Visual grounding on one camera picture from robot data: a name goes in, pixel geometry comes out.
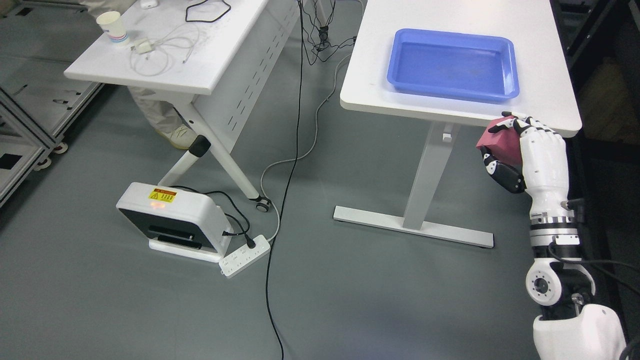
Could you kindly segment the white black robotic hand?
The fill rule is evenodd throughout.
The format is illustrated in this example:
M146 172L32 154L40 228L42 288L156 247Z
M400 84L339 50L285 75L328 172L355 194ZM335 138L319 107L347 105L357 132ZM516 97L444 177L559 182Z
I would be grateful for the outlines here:
M565 139L532 116L505 115L486 130L518 135L521 170L496 157L486 145L480 146L480 152L496 183L510 193L525 192L531 197L530 219L535 223L547 218L573 219L575 212L567 207L570 183Z

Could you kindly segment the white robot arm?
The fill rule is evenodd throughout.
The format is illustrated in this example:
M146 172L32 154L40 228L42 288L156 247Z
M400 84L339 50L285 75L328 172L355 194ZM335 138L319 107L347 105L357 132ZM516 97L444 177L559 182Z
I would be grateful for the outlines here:
M533 323L540 359L617 360L626 347L622 324L614 310L595 303L574 219L536 214L529 235L534 262L525 287L541 308Z

